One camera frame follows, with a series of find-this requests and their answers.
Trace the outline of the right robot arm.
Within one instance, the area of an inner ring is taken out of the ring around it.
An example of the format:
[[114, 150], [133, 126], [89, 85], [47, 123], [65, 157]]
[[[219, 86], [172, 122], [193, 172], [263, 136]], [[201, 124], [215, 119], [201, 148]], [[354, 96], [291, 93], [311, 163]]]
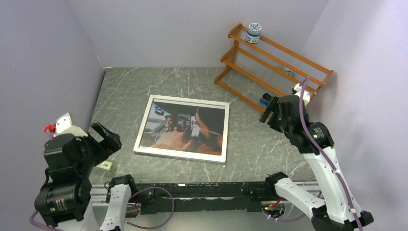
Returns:
[[294, 183], [283, 172], [265, 179], [265, 195], [271, 200], [282, 197], [300, 209], [317, 231], [360, 231], [374, 222], [371, 212], [355, 201], [341, 172], [328, 128], [310, 122], [304, 102], [298, 95], [262, 96], [267, 102], [259, 121], [281, 132], [303, 155], [311, 167], [323, 198], [318, 198]]

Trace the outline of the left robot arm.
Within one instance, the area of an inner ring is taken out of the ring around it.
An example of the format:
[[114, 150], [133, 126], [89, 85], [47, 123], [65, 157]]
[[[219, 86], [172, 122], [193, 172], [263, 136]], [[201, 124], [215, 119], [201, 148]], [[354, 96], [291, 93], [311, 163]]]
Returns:
[[121, 149], [122, 142], [118, 134], [98, 122], [92, 128], [101, 135], [101, 141], [70, 122], [44, 129], [50, 135], [44, 145], [48, 166], [34, 206], [50, 231], [122, 231], [128, 202], [137, 198], [138, 189], [131, 175], [113, 178], [107, 189], [108, 209], [98, 225], [89, 176], [94, 167]]

